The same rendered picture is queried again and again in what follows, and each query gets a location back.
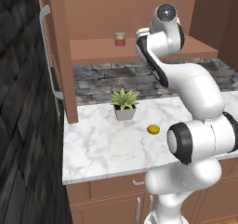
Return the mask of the brown wall cabinet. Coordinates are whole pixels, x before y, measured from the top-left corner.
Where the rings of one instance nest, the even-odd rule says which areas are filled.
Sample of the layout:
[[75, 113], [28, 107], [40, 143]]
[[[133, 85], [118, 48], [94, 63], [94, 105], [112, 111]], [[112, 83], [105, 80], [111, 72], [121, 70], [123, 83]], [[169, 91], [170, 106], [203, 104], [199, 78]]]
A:
[[[154, 10], [170, 3], [178, 12], [185, 45], [171, 59], [212, 57], [218, 53], [221, 35], [214, 44], [192, 34], [194, 13], [209, 0], [65, 0], [71, 59], [76, 64], [101, 64], [138, 60], [134, 35], [150, 25]], [[228, 12], [231, 0], [213, 0], [216, 10]], [[126, 44], [116, 46], [114, 34], [125, 33]]]

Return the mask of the red can, green top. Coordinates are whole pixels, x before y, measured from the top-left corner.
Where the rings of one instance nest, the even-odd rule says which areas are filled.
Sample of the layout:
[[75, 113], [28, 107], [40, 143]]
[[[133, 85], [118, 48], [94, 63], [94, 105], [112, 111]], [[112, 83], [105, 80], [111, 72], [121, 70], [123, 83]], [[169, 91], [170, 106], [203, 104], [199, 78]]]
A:
[[126, 34], [125, 33], [115, 33], [114, 34], [114, 44], [116, 46], [124, 46], [126, 44]]

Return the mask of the brown drawer front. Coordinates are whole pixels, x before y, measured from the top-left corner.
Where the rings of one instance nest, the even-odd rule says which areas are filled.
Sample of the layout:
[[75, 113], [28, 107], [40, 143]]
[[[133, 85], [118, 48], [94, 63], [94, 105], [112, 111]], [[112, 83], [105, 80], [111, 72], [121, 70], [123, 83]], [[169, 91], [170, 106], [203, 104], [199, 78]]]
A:
[[89, 197], [91, 199], [96, 199], [104, 196], [118, 195], [121, 193], [143, 191], [145, 186], [135, 186], [132, 180], [134, 179], [137, 182], [141, 182], [144, 181], [144, 177], [144, 173], [138, 173], [134, 175], [90, 181], [87, 184]]
[[222, 168], [222, 178], [238, 177], [238, 158], [231, 158], [219, 161]]

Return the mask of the yellow lemon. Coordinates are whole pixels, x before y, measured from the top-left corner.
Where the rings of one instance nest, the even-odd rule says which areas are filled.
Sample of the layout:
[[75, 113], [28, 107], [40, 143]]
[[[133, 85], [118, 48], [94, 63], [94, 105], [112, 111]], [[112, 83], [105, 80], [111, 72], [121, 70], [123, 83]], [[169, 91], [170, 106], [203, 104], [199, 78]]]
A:
[[149, 125], [147, 131], [152, 135], [157, 135], [160, 133], [160, 127], [157, 125]]

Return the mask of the green plant in white pot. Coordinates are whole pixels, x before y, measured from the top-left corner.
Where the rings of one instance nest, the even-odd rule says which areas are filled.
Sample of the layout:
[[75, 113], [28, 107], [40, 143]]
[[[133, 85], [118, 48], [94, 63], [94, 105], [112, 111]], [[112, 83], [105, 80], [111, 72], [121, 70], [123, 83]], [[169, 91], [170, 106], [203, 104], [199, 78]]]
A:
[[139, 104], [137, 99], [138, 95], [132, 90], [125, 92], [124, 89], [121, 89], [119, 92], [113, 92], [111, 104], [118, 121], [127, 121], [134, 117]]

